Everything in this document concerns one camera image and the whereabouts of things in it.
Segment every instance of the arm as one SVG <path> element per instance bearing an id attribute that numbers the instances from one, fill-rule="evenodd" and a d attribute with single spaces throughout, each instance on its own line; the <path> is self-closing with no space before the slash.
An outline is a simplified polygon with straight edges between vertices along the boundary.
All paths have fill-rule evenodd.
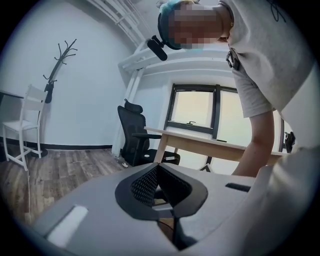
<path id="1" fill-rule="evenodd" d="M 269 160 L 275 141 L 275 124 L 272 111 L 250 118 L 251 142 L 232 175 L 256 177 Z"/>

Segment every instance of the desk leg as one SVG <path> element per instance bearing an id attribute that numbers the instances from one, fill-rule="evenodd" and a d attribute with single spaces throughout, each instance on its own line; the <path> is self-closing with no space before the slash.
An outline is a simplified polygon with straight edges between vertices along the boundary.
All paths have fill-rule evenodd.
<path id="1" fill-rule="evenodd" d="M 165 154 L 167 142 L 168 142 L 168 135 L 162 134 L 160 144 L 158 146 L 158 150 L 156 151 L 156 155 L 153 161 L 154 163 L 161 163 L 162 158 L 164 157 L 164 154 Z"/>

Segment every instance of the headset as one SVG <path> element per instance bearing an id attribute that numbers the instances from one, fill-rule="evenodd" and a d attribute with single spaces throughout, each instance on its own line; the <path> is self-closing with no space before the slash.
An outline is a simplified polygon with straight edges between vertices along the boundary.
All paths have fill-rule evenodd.
<path id="1" fill-rule="evenodd" d="M 181 50 L 182 48 L 177 48 L 172 46 L 168 41 L 166 41 L 163 37 L 162 34 L 162 28 L 160 25 L 160 19 L 161 19 L 161 13 L 158 16 L 158 31 L 161 37 L 160 41 L 156 35 L 152 36 L 151 38 L 146 40 L 146 45 L 150 48 L 151 51 L 154 52 L 155 55 L 157 55 L 157 57 L 162 60 L 163 62 L 166 61 L 168 59 L 168 55 L 165 53 L 165 51 L 163 50 L 164 46 L 168 46 L 169 48 L 173 49 L 173 50 Z"/>

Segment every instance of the chair armrest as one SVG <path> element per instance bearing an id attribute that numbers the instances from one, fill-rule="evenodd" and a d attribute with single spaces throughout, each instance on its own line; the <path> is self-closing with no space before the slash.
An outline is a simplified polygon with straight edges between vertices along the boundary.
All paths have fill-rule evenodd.
<path id="1" fill-rule="evenodd" d="M 133 137 L 139 138 L 139 139 L 161 139 L 161 135 L 156 134 L 148 134 L 148 133 L 132 133 Z"/>

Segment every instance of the white wall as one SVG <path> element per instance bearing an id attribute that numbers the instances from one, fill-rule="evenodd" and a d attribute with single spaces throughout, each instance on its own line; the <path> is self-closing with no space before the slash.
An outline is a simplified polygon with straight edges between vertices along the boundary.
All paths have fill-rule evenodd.
<path id="1" fill-rule="evenodd" d="M 111 145 L 117 106 L 128 74 L 117 63 L 134 49 L 112 21 L 84 0 L 40 1 L 16 28 L 0 60 L 0 90 L 24 95 L 29 84 L 44 89 L 59 57 L 77 41 L 76 56 L 67 57 L 55 77 L 52 102 L 45 105 L 41 142 L 56 145 Z M 4 97 L 0 119 L 19 116 L 18 99 Z M 29 118 L 36 122 L 37 116 Z M 35 132 L 26 134 L 35 142 Z"/>

